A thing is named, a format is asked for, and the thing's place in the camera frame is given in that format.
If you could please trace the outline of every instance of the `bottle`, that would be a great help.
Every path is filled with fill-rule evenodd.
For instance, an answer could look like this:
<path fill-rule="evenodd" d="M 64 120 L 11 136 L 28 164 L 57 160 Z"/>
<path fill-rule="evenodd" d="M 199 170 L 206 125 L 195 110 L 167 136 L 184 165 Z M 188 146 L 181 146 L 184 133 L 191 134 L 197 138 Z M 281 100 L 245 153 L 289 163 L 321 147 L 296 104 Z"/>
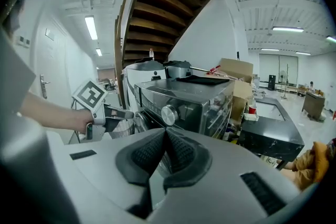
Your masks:
<path fill-rule="evenodd" d="M 153 61 L 154 61 L 154 52 L 153 52 L 153 49 L 150 48 L 150 51 L 149 51 L 149 57 L 152 57 L 153 58 Z"/>

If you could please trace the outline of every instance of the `white door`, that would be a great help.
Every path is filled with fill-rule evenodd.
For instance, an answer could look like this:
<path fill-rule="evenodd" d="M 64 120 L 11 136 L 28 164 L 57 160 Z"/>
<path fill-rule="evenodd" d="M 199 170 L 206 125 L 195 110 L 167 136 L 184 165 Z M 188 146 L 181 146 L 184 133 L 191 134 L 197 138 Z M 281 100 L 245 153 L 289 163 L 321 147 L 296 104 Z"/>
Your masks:
<path fill-rule="evenodd" d="M 50 15 L 43 14 L 36 33 L 34 46 L 34 72 L 36 74 L 35 89 L 43 96 L 40 85 L 40 74 L 46 84 L 47 101 L 66 108 L 71 107 L 71 92 L 66 68 L 67 34 Z M 50 130 L 60 134 L 63 142 L 68 144 L 74 131 Z"/>

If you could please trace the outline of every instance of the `brown cabinet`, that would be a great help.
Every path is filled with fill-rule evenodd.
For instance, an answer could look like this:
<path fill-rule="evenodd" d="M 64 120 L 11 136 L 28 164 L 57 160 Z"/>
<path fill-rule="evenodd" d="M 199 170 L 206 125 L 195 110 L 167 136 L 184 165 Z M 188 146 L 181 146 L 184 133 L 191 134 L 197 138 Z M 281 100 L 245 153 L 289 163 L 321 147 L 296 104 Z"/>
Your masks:
<path fill-rule="evenodd" d="M 309 115 L 311 115 L 315 120 L 318 120 L 324 107 L 324 101 L 324 97 L 307 92 L 302 111 L 306 110 Z"/>

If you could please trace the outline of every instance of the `black table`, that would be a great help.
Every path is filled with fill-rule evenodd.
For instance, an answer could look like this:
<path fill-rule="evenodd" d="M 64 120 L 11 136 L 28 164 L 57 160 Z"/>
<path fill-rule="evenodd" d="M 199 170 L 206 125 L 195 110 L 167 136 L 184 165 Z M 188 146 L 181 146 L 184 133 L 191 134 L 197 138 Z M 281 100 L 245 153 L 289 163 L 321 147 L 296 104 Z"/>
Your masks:
<path fill-rule="evenodd" d="M 256 154 L 280 159 L 281 170 L 292 162 L 304 147 L 304 142 L 293 121 L 280 102 L 273 98 L 256 99 L 256 102 L 275 105 L 284 121 L 259 116 L 258 121 L 244 121 L 238 143 Z"/>

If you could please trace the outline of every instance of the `fluorescent light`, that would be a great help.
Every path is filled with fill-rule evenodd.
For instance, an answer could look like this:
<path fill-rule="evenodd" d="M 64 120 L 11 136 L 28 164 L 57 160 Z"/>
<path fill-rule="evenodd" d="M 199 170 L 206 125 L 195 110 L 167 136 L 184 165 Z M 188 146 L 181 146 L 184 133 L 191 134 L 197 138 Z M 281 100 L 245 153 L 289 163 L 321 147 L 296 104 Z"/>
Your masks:
<path fill-rule="evenodd" d="M 279 51 L 278 49 L 261 49 L 261 50 Z"/>
<path fill-rule="evenodd" d="M 101 50 L 100 50 L 99 48 L 96 49 L 96 52 L 97 52 L 98 56 L 102 56 L 102 54 L 101 54 Z"/>
<path fill-rule="evenodd" d="M 85 22 L 86 22 L 86 26 L 88 27 L 90 36 L 92 38 L 92 40 L 97 40 L 98 36 L 97 36 L 97 32 L 96 32 L 96 26 L 95 21 L 94 21 L 94 17 L 93 16 L 86 16 L 85 17 Z"/>
<path fill-rule="evenodd" d="M 327 40 L 329 40 L 329 41 L 332 41 L 332 42 L 335 42 L 335 43 L 336 43 L 336 38 L 333 38 L 333 37 L 331 37 L 331 36 L 328 36 L 328 37 L 327 37 Z"/>
<path fill-rule="evenodd" d="M 299 27 L 286 27 L 286 26 L 275 26 L 272 28 L 273 31 L 290 31 L 290 32 L 303 32 L 302 28 Z"/>
<path fill-rule="evenodd" d="M 302 54 L 302 55 L 311 55 L 311 54 L 309 54 L 309 53 L 307 53 L 307 52 L 299 52 L 299 51 L 297 51 L 297 52 L 295 52 L 296 54 Z"/>

